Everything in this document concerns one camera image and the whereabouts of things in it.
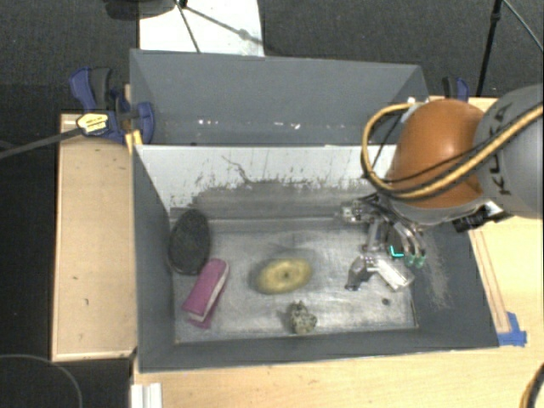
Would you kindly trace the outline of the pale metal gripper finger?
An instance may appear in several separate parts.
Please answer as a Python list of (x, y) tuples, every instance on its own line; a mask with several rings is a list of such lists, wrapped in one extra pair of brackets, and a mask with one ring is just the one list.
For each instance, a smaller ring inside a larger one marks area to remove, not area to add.
[(367, 282), (376, 272), (376, 260), (372, 256), (359, 255), (351, 263), (345, 289), (351, 292), (358, 291), (361, 284)]
[(379, 261), (377, 273), (393, 292), (407, 288), (415, 279), (409, 269), (395, 261)]

